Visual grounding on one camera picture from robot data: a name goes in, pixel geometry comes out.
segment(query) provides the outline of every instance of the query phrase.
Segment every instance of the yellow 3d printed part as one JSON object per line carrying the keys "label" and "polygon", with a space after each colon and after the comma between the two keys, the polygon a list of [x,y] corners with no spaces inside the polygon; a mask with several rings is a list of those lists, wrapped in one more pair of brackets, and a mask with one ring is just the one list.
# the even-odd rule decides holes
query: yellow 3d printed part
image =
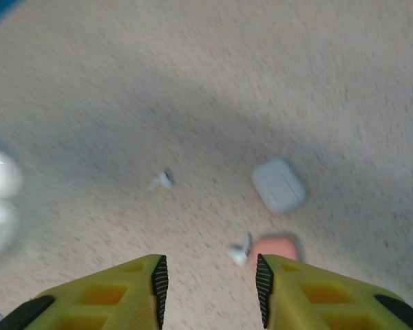
{"label": "yellow 3d printed part", "polygon": [[288,258],[258,255],[265,329],[413,329],[413,308],[392,292]]}
{"label": "yellow 3d printed part", "polygon": [[162,329],[167,289],[167,259],[151,254],[42,292],[0,329]]}

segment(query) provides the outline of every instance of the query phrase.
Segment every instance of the black part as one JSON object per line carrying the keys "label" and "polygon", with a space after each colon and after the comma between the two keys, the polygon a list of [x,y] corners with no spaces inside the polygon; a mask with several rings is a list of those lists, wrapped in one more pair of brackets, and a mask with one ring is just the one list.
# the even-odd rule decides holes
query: black part
{"label": "black part", "polygon": [[156,296],[156,317],[158,319],[159,330],[162,330],[164,325],[168,283],[167,257],[161,256],[156,268],[153,271],[153,274],[151,275],[153,294]]}
{"label": "black part", "polygon": [[255,273],[255,286],[257,288],[260,304],[260,312],[262,313],[263,329],[268,328],[269,317],[269,298],[273,293],[274,272],[269,267],[266,259],[261,255],[257,255],[257,271]]}
{"label": "black part", "polygon": [[384,294],[375,295],[381,305],[383,305],[390,313],[395,315],[399,320],[404,322],[411,330],[413,330],[413,307],[402,300],[398,300]]}
{"label": "black part", "polygon": [[42,296],[23,303],[0,321],[0,330],[24,330],[54,301],[55,297],[53,296]]}

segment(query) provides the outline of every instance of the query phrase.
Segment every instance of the pink object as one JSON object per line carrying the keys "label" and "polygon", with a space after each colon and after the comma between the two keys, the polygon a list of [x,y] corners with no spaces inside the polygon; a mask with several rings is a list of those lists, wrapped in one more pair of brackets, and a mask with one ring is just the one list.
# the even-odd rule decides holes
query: pink object
{"label": "pink object", "polygon": [[260,239],[254,244],[253,249],[251,250],[251,258],[256,265],[258,254],[274,254],[296,261],[299,260],[298,249],[295,242],[284,236],[273,236]]}

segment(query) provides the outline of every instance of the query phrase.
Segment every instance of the floor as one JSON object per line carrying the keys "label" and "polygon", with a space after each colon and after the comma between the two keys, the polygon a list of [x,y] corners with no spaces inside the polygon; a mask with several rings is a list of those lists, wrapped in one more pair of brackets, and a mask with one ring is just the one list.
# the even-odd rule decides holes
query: floor
{"label": "floor", "polygon": [[[413,305],[413,0],[26,0],[0,22],[0,138],[25,171],[3,313],[161,253],[165,329],[261,329],[226,256],[246,231]],[[284,216],[249,179],[277,155],[310,192]]]}

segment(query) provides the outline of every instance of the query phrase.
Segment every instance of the beige carpet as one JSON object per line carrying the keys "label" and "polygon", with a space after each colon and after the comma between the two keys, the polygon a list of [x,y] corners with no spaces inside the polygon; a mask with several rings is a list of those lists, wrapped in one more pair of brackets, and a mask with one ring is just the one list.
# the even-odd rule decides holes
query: beige carpet
{"label": "beige carpet", "polygon": [[[26,0],[0,22],[0,138],[26,180],[3,313],[161,253],[165,329],[261,329],[226,256],[247,230],[413,304],[413,0]],[[274,155],[310,191],[282,217],[249,180]]]}

